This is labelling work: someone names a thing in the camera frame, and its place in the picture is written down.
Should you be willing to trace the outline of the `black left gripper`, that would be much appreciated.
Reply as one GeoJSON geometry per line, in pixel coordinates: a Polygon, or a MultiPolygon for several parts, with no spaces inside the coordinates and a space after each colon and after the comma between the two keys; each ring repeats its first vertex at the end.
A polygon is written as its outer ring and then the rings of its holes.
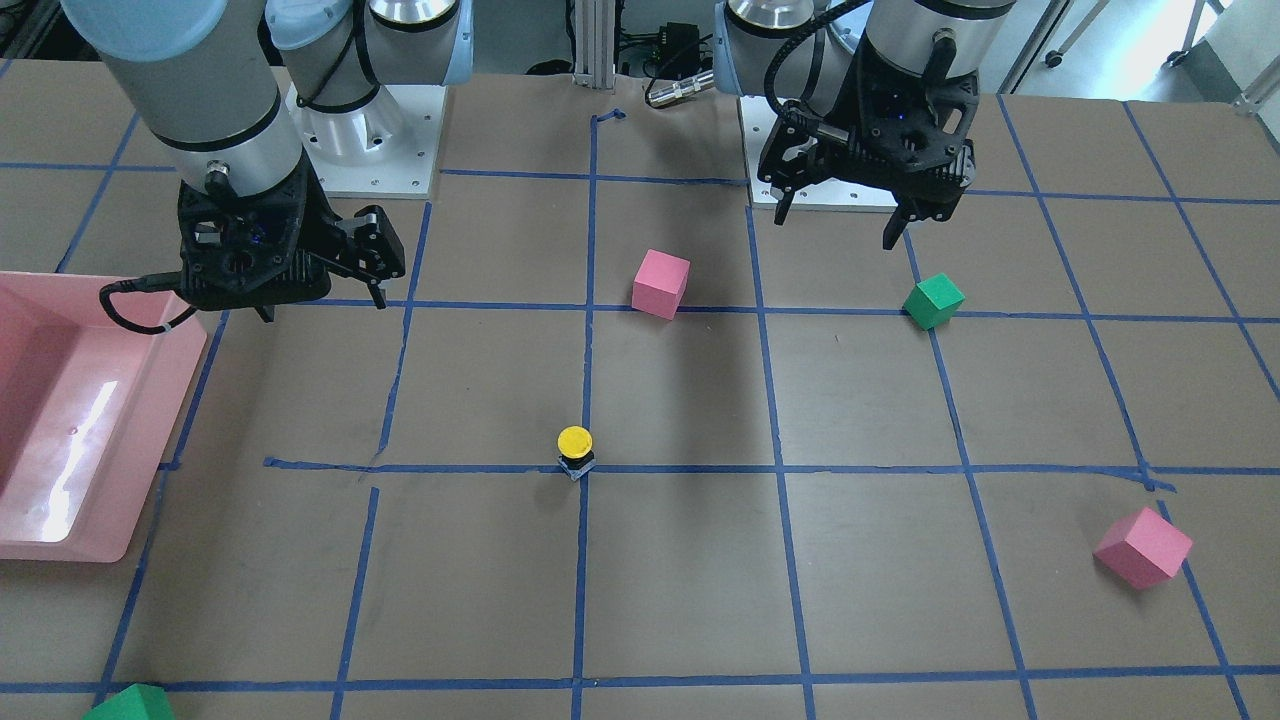
{"type": "MultiPolygon", "coordinates": [[[[877,88],[891,70],[920,76],[884,60],[806,60],[794,70],[790,64],[769,61],[758,91],[776,114],[758,169],[776,200],[773,223],[785,224],[799,190],[828,179],[891,192],[877,88]]],[[[899,204],[882,249],[892,251],[915,219],[913,208],[899,204]]]]}

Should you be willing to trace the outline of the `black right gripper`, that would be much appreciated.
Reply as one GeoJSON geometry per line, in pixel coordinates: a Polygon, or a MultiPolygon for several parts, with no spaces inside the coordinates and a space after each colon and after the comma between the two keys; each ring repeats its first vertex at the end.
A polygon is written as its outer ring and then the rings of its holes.
{"type": "MultiPolygon", "coordinates": [[[[404,246],[385,210],[367,205],[348,219],[330,206],[315,169],[300,160],[291,173],[291,292],[326,293],[332,275],[367,286],[375,309],[388,309],[387,283],[406,273],[404,246]]],[[[264,323],[276,304],[252,301],[264,323]]]]}

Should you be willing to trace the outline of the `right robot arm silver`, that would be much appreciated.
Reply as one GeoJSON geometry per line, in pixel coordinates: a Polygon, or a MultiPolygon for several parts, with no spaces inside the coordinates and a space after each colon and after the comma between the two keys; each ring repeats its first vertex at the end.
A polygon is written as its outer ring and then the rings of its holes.
{"type": "Polygon", "coordinates": [[[367,287],[403,277],[404,246],[385,210],[344,219],[319,163],[376,165],[410,155],[392,87],[466,82],[468,1],[65,1],[180,177],[178,272],[115,281],[106,316],[163,334],[198,311],[320,300],[342,277],[367,287]]]}

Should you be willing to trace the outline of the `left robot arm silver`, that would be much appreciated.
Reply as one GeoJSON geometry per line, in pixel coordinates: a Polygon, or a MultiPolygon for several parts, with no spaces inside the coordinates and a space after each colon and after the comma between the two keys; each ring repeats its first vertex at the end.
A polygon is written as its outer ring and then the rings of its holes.
{"type": "Polygon", "coordinates": [[[946,222],[977,173],[969,132],[979,69],[1010,1],[721,1],[713,72],[723,94],[765,101],[755,176],[792,201],[827,181],[888,192],[893,249],[915,222],[946,222]]]}

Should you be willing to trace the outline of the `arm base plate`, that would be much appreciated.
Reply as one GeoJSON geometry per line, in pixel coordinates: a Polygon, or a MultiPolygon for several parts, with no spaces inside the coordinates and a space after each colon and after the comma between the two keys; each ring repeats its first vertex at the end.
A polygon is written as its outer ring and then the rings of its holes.
{"type": "Polygon", "coordinates": [[[366,106],[343,114],[285,109],[332,197],[428,199],[435,178],[448,88],[393,85],[366,106]]]}
{"type": "MultiPolygon", "coordinates": [[[[758,96],[739,99],[739,115],[742,131],[742,149],[750,182],[750,206],[754,210],[776,210],[778,199],[772,193],[771,184],[758,177],[765,141],[769,138],[776,114],[767,101],[758,96]]],[[[893,196],[887,190],[854,184],[840,179],[827,179],[819,184],[799,190],[790,206],[792,211],[868,211],[890,214],[896,208],[893,196]]]]}

